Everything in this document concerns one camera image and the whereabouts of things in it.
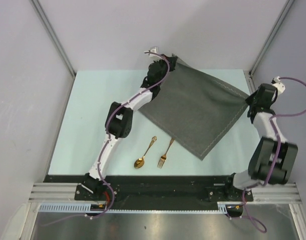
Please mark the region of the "grey cloth napkin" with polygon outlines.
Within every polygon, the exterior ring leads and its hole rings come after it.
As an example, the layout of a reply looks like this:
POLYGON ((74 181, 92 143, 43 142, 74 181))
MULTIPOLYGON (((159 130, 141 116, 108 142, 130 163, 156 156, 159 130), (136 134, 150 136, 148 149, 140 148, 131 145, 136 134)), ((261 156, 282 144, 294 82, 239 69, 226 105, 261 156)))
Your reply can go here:
POLYGON ((182 59, 140 113, 203 160, 247 109, 248 94, 182 59))

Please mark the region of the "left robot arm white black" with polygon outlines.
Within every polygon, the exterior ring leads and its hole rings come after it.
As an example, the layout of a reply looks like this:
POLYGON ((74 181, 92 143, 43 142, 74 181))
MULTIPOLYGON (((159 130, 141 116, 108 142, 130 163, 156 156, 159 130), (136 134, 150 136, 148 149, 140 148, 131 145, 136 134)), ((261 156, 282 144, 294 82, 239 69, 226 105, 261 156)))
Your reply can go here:
POLYGON ((109 160, 119 142, 126 138, 132 128, 133 114, 154 100, 160 92, 167 75, 175 70, 178 57, 146 52, 157 57, 149 66, 139 90, 123 103, 113 102, 105 121, 105 138, 98 159, 81 182, 82 190, 93 200, 99 199, 108 188, 105 181, 109 160))

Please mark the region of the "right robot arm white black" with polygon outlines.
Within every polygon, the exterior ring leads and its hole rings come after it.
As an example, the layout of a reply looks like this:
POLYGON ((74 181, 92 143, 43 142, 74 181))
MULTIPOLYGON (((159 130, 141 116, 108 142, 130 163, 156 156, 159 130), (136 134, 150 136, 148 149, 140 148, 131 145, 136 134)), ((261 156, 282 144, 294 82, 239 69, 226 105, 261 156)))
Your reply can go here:
POLYGON ((271 109, 284 90, 285 86, 280 82, 263 83, 245 100, 249 106, 247 117, 256 128, 260 141, 247 170, 227 178, 223 194, 230 201, 240 199, 244 189, 266 184, 284 185, 290 177, 298 147, 283 136, 271 109))

